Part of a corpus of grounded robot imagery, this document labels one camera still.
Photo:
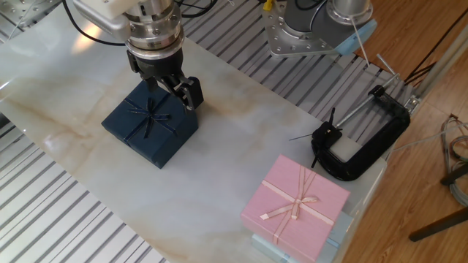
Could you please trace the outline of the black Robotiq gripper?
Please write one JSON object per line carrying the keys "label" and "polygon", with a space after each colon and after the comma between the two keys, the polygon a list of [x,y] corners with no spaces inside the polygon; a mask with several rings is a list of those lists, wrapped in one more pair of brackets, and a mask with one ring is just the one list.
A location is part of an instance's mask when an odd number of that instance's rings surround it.
{"label": "black Robotiq gripper", "polygon": [[182,49],[166,58],[156,60],[139,58],[129,50],[127,57],[132,71],[146,80],[150,92],[158,89],[158,80],[183,103],[186,109],[196,110],[203,103],[200,81],[196,77],[185,77],[182,71],[184,60]]}

